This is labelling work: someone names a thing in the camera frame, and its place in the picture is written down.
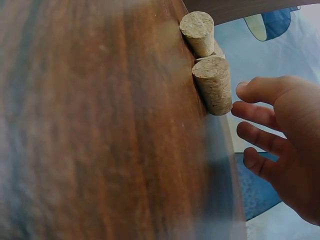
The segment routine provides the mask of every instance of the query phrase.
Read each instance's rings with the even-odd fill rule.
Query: wooden surface
[[[320,4],[320,0],[183,0],[189,12],[203,11],[210,14],[214,24],[264,12],[308,4]]]
[[[0,239],[245,239],[185,13],[179,0],[0,1]]]

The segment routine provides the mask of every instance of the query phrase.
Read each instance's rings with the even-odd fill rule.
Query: finger
[[[288,144],[287,139],[263,131],[245,121],[239,123],[236,132],[240,138],[276,156],[281,156]]]
[[[255,175],[268,182],[272,181],[276,163],[266,157],[260,156],[253,147],[244,150],[243,164]]]
[[[255,77],[249,83],[240,83],[236,87],[236,94],[247,103],[263,102],[273,105],[281,95],[303,82],[294,76]]]
[[[244,101],[236,101],[233,104],[231,113],[238,118],[261,124],[281,132],[274,110],[268,107],[256,106]]]

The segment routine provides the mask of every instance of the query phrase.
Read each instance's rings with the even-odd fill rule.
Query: fingernail
[[[248,169],[250,169],[257,163],[257,160],[252,157],[245,157],[243,159],[243,163]]]
[[[241,89],[245,86],[247,86],[248,82],[247,81],[242,81],[236,86],[237,91],[241,91]]]

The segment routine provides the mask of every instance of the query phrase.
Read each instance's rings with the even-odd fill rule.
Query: blue patterned cloth
[[[273,161],[277,160],[277,157],[269,153],[261,152],[259,154]],[[254,175],[245,167],[243,158],[243,153],[235,154],[245,219],[250,220],[280,203],[281,199],[270,183]]]

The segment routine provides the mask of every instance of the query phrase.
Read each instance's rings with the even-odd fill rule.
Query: wine cork
[[[208,13],[193,11],[185,15],[180,22],[180,30],[199,57],[207,57],[214,52],[214,20]]]
[[[199,61],[192,68],[208,112],[224,115],[232,109],[229,63],[222,57],[212,57]]]
[[[226,55],[224,54],[224,52],[222,51],[222,49],[220,48],[216,40],[214,40],[214,52],[210,56],[200,57],[194,61],[195,63],[198,63],[201,60],[215,58],[215,57],[226,59]]]

